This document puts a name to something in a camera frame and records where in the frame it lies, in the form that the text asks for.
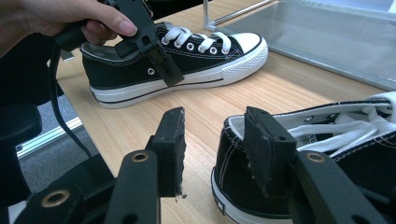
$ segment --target shoe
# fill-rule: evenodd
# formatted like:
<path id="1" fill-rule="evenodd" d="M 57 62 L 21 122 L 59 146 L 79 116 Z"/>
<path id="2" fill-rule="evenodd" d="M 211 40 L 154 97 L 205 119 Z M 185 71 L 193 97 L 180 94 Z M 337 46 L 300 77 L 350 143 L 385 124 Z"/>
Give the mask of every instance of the shoe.
<path id="1" fill-rule="evenodd" d="M 228 85 L 251 75 L 267 60 L 267 44 L 256 34 L 217 32 L 208 38 L 170 23 L 155 27 L 184 80 L 168 87 L 138 51 L 121 59 L 112 47 L 83 44 L 80 50 L 91 91 L 104 107 L 134 105 L 169 91 Z"/>
<path id="2" fill-rule="evenodd" d="M 316 106 L 274 118 L 297 150 L 330 155 L 371 201 L 396 196 L 396 92 L 366 101 Z M 244 149 L 245 116 L 224 121 L 211 184 L 215 201 L 236 223 L 291 223 L 286 198 L 268 200 L 252 178 Z"/>

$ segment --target white rubber sole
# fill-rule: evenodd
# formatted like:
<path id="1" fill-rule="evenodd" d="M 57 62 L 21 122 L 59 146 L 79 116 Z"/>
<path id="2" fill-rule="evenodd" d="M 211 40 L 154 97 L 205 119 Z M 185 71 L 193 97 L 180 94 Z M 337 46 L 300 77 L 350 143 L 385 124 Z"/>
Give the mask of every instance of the white rubber sole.
<path id="1" fill-rule="evenodd" d="M 167 87 L 163 80 L 157 80 L 109 91 L 91 87 L 91 91 L 102 106 L 121 108 L 170 91 L 212 88 L 234 83 L 259 70 L 267 61 L 267 57 L 268 47 L 263 39 L 262 43 L 249 54 L 222 66 L 185 75 L 185 79 L 173 87 Z"/>
<path id="2" fill-rule="evenodd" d="M 230 201 L 228 201 L 227 198 L 224 197 L 224 195 L 221 194 L 215 181 L 214 172 L 215 170 L 213 169 L 211 182 L 212 182 L 212 190 L 215 197 L 215 202 L 218 205 L 220 212 L 224 216 L 227 216 L 233 222 L 240 224 L 245 224 L 245 223 L 246 224 L 260 224 L 260 223 L 291 224 L 292 223 L 291 219 L 270 219 L 265 217 L 255 217 L 251 214 L 239 210 L 238 208 L 233 206 L 233 204 L 230 203 Z"/>

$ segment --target shoelace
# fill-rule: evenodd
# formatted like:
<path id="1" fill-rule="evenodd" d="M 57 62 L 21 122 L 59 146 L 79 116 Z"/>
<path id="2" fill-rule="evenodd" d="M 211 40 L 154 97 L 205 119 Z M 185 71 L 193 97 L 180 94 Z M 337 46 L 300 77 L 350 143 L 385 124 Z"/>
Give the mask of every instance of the shoelace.
<path id="1" fill-rule="evenodd" d="M 396 123 L 387 121 L 376 113 L 373 106 L 366 106 L 362 112 L 368 115 L 368 121 L 355 120 L 347 114 L 340 114 L 334 124 L 308 124 L 289 129 L 293 137 L 308 134 L 332 133 L 334 137 L 323 141 L 298 147 L 297 150 L 314 150 L 326 152 L 335 150 L 330 157 L 336 156 L 349 148 L 377 135 L 396 131 Z"/>
<path id="2" fill-rule="evenodd" d="M 207 35 L 195 35 L 193 34 L 189 29 L 185 27 L 173 27 L 164 37 L 163 37 L 163 44 L 167 45 L 169 44 L 170 40 L 175 41 L 175 46 L 177 48 L 181 48 L 181 46 L 186 43 L 187 39 L 189 39 L 190 36 L 200 36 L 203 39 L 203 42 L 200 44 L 198 47 L 198 50 L 200 52 L 205 52 L 207 49 L 209 49 L 214 42 L 216 42 L 216 39 L 209 38 Z M 230 52 L 231 48 L 231 40 L 228 38 L 227 35 L 221 33 L 221 32 L 215 32 L 213 35 L 219 37 L 222 40 L 222 49 L 221 52 L 223 54 L 228 54 Z"/>

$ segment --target wire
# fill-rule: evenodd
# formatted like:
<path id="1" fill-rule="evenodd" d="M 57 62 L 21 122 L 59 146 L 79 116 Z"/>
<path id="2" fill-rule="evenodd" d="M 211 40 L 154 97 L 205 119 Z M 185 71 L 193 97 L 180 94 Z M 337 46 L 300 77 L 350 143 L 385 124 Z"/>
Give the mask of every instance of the wire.
<path id="1" fill-rule="evenodd" d="M 59 125 L 64 129 L 64 131 L 85 152 L 85 154 L 87 154 L 88 158 L 91 158 L 92 157 L 91 152 L 81 143 L 81 141 L 79 141 L 76 135 L 69 129 L 69 127 L 64 122 L 64 118 L 61 115 L 61 111 L 59 110 L 56 73 L 58 70 L 58 64 L 60 59 L 61 59 L 61 48 L 59 47 L 59 45 L 55 44 L 49 63 L 49 94 L 50 94 L 50 102 L 52 104 L 53 113 Z"/>

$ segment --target table surface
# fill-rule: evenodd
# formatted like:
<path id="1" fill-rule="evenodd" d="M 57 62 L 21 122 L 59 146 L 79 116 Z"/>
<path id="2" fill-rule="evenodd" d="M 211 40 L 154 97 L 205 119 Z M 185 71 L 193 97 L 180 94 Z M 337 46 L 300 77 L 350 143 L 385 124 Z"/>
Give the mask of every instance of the table surface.
<path id="1" fill-rule="evenodd" d="M 209 3 L 209 16 L 212 20 L 220 18 L 257 2 L 215 0 Z M 209 34 L 203 29 L 203 15 L 203 7 L 198 6 L 161 21 L 187 27 L 194 33 Z M 75 59 L 60 62 L 59 84 L 114 175 L 118 174 L 127 153 L 145 147 L 165 111 L 178 106 L 185 108 L 187 149 L 182 186 L 188 196 L 162 199 L 163 223 L 232 223 L 214 203 L 210 174 L 216 162 L 223 121 L 243 114 L 247 105 L 277 114 L 331 102 L 362 100 L 383 92 L 270 52 L 267 63 L 259 71 L 234 84 L 174 91 L 137 105 L 106 109 L 92 97 L 81 54 L 78 50 L 73 53 Z"/>

